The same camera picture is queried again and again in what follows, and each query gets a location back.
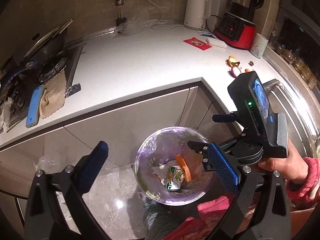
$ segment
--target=wall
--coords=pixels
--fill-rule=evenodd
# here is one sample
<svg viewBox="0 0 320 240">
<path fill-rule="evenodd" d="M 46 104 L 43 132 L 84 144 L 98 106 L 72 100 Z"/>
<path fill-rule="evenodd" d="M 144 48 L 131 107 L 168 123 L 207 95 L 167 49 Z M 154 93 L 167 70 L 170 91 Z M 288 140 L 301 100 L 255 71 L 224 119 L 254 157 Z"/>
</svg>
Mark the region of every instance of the wall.
<svg viewBox="0 0 320 240">
<path fill-rule="evenodd" d="M 152 0 L 164 10 L 165 20 L 183 23 L 187 0 Z M 73 19 L 68 40 L 115 26 L 115 0 L 10 0 L 0 15 L 0 65 L 11 55 L 17 62 L 40 37 L 57 25 Z M 149 8 L 149 19 L 161 16 L 148 0 L 124 0 L 125 16 L 133 16 L 140 6 Z"/>
<path fill-rule="evenodd" d="M 257 33 L 269 38 L 278 14 L 280 0 L 264 0 L 263 6 L 254 13 L 253 22 Z"/>
</svg>

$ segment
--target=white cup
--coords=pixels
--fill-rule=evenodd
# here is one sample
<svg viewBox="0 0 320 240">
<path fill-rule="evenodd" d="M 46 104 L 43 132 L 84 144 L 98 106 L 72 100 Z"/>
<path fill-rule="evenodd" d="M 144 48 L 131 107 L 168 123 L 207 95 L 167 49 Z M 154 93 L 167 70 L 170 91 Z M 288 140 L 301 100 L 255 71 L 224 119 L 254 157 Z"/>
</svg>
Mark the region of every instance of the white cup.
<svg viewBox="0 0 320 240">
<path fill-rule="evenodd" d="M 257 58 L 261 58 L 266 49 L 268 40 L 260 34 L 256 34 L 250 52 Z"/>
</svg>

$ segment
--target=pink fleece clothing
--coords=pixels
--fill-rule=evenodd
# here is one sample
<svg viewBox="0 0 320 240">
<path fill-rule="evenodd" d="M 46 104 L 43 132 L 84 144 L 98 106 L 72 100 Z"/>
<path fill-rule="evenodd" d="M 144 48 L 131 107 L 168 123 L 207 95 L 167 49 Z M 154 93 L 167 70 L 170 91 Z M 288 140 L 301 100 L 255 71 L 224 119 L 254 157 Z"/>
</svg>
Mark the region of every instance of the pink fleece clothing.
<svg viewBox="0 0 320 240">
<path fill-rule="evenodd" d="M 291 191 L 287 186 L 288 197 L 295 204 L 296 209 L 303 211 L 291 212 L 292 237 L 302 228 L 313 211 L 312 206 L 320 201 L 320 160 L 304 158 L 308 164 L 308 176 L 304 185 L 297 191 Z M 201 203 L 197 206 L 201 219 L 189 217 L 176 230 L 167 235 L 163 240 L 202 240 L 215 228 L 219 220 L 230 206 L 233 195 L 225 194 L 219 198 Z M 244 218 L 239 232 L 247 228 L 256 204 L 255 197 L 252 206 Z"/>
</svg>

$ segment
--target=carrot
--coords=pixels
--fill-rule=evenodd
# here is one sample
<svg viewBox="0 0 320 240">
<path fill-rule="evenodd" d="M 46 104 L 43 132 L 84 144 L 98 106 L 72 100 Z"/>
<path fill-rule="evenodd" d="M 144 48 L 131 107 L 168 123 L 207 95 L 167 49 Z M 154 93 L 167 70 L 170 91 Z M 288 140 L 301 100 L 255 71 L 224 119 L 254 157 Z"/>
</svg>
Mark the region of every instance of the carrot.
<svg viewBox="0 0 320 240">
<path fill-rule="evenodd" d="M 186 181 L 187 182 L 192 181 L 190 170 L 189 170 L 185 160 L 183 159 L 183 157 L 180 154 L 178 154 L 176 156 L 176 161 L 180 164 L 181 168 L 184 170 Z"/>
</svg>

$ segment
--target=person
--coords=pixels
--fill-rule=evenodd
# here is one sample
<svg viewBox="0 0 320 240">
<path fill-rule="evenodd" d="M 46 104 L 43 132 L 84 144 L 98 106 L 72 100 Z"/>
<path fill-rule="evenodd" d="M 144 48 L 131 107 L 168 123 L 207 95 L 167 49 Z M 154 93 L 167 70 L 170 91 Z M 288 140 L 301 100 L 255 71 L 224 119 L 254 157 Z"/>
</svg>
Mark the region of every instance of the person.
<svg viewBox="0 0 320 240">
<path fill-rule="evenodd" d="M 288 157 L 286 159 L 268 158 L 259 161 L 258 166 L 267 171 L 278 170 L 287 180 L 286 189 L 289 199 L 295 205 L 291 211 L 291 237 L 303 227 L 320 201 L 319 177 L 320 161 L 316 158 L 302 158 L 288 140 Z M 143 216 L 146 226 L 145 240 L 201 240 L 214 229 L 230 206 L 233 196 L 224 194 L 219 198 L 201 203 L 197 206 L 199 217 L 187 218 L 182 224 L 170 215 L 163 206 L 139 192 L 145 207 Z M 238 232 L 247 228 L 254 212 L 253 205 L 244 218 Z"/>
</svg>

